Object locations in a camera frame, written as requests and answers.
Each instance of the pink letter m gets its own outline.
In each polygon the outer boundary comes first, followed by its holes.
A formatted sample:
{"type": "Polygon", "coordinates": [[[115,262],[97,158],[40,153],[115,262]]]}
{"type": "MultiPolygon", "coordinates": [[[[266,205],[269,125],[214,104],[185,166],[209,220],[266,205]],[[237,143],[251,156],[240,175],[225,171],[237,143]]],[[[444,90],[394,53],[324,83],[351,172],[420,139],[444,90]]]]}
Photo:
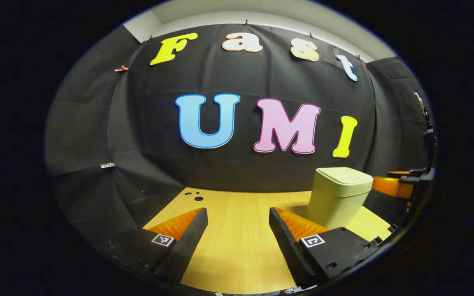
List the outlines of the pink letter m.
{"type": "Polygon", "coordinates": [[[255,143],[253,149],[257,152],[272,152],[275,150],[273,143],[273,132],[282,151],[288,149],[297,134],[297,140],[292,146],[292,151],[299,154],[310,154],[316,151],[314,146],[314,132],[316,130],[316,119],[321,113],[320,107],[312,104],[303,104],[299,107],[292,120],[281,101],[278,99],[260,99],[257,106],[263,111],[261,136],[259,142],[255,143]]]}

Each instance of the yellow letter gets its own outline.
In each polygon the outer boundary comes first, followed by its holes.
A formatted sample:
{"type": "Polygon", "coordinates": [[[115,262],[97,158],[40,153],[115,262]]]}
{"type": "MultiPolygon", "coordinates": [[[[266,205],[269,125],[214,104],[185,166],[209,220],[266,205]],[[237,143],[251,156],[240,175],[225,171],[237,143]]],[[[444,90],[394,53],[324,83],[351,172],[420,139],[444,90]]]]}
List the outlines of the yellow letter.
{"type": "Polygon", "coordinates": [[[311,60],[312,62],[319,60],[319,53],[316,51],[318,47],[314,43],[299,38],[292,39],[290,43],[293,46],[290,51],[296,58],[311,60]]]}
{"type": "Polygon", "coordinates": [[[343,130],[341,131],[339,144],[337,145],[337,148],[334,149],[332,155],[333,157],[345,158],[350,153],[350,140],[352,140],[352,133],[354,133],[354,128],[358,125],[358,121],[356,118],[350,116],[342,116],[341,124],[343,124],[343,130]]]}
{"type": "Polygon", "coordinates": [[[190,34],[180,35],[177,37],[171,37],[171,38],[162,40],[162,42],[160,42],[162,43],[162,47],[160,47],[158,54],[156,54],[156,58],[153,58],[153,60],[150,62],[150,65],[160,64],[161,62],[169,62],[170,60],[175,58],[175,55],[173,54],[173,49],[179,52],[179,51],[182,51],[186,47],[186,43],[188,41],[184,39],[193,40],[193,39],[196,39],[197,37],[198,37],[197,33],[191,32],[190,34]]]}
{"type": "Polygon", "coordinates": [[[259,44],[259,37],[249,32],[233,32],[226,35],[226,40],[222,42],[222,48],[227,51],[242,51],[256,53],[260,52],[263,47],[259,44]]]}

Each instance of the orange soft finger pad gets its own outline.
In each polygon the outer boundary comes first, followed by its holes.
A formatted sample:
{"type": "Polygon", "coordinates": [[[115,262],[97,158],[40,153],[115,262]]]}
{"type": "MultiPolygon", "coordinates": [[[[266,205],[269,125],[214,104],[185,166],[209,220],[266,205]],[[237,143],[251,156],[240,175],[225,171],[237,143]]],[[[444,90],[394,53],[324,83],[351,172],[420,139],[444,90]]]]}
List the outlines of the orange soft finger pad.
{"type": "Polygon", "coordinates": [[[372,181],[372,189],[402,199],[410,198],[413,187],[413,184],[400,183],[398,178],[374,177],[372,181]]]}
{"type": "Polygon", "coordinates": [[[192,210],[191,212],[184,213],[173,219],[169,219],[164,223],[160,223],[159,225],[153,226],[148,230],[156,232],[157,234],[171,236],[178,241],[180,240],[184,232],[186,232],[186,229],[188,228],[188,226],[190,226],[193,219],[195,219],[197,214],[199,214],[201,209],[202,208],[197,208],[196,210],[192,210]]]}
{"type": "Polygon", "coordinates": [[[294,236],[297,243],[299,243],[301,238],[306,238],[307,236],[321,234],[322,232],[328,231],[326,227],[323,227],[296,214],[290,213],[287,210],[282,210],[277,207],[274,208],[277,210],[279,216],[281,216],[286,226],[288,226],[288,229],[294,236]]]}

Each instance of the table surface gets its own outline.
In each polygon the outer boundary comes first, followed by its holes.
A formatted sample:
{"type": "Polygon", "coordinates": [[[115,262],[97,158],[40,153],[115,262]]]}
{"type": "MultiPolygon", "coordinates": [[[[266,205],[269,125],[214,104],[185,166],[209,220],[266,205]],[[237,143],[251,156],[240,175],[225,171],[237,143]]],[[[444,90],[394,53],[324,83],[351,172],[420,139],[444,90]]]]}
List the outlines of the table surface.
{"type": "MultiPolygon", "coordinates": [[[[268,224],[269,209],[277,206],[305,217],[311,193],[226,192],[187,187],[144,229],[190,210],[207,208],[208,225],[182,284],[228,294],[289,289],[296,285],[268,224]],[[196,201],[195,197],[204,199],[196,201]]],[[[361,207],[347,228],[371,241],[376,236],[387,238],[389,226],[361,207]]]]}

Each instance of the blue letter u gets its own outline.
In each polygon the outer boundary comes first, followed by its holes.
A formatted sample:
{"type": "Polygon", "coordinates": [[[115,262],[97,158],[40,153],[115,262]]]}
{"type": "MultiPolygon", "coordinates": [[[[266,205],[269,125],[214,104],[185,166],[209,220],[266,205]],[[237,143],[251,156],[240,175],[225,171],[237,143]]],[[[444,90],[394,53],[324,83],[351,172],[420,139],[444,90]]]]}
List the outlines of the blue letter u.
{"type": "Polygon", "coordinates": [[[213,98],[220,109],[218,131],[208,135],[201,131],[201,105],[206,102],[203,95],[179,96],[175,103],[179,106],[179,128],[184,142],[196,148],[217,148],[232,138],[235,105],[241,101],[236,94],[218,94],[213,98]]]}

